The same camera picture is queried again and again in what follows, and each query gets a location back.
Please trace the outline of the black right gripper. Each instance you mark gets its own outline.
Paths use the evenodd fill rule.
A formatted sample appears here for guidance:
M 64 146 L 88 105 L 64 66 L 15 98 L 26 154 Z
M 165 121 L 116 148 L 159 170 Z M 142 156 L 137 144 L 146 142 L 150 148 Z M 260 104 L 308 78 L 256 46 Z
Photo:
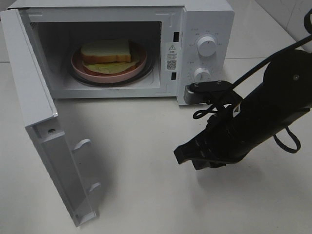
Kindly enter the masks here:
M 218 124 L 217 115 L 212 115 L 206 128 L 185 144 L 174 150 L 178 164 L 191 161 L 196 170 L 219 168 L 240 162 L 246 154 L 230 155 L 230 144 L 214 137 L 213 128 Z

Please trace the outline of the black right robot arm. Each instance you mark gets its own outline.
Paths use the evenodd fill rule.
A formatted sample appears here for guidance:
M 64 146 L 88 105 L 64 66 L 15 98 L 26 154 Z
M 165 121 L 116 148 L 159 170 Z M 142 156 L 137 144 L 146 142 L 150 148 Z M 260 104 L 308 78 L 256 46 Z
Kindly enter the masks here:
M 274 58 L 262 83 L 245 98 L 235 92 L 221 98 L 207 84 L 194 87 L 193 92 L 216 110 L 202 132 L 175 149 L 178 163 L 189 160 L 196 170 L 235 164 L 310 111 L 312 56 L 292 50 Z

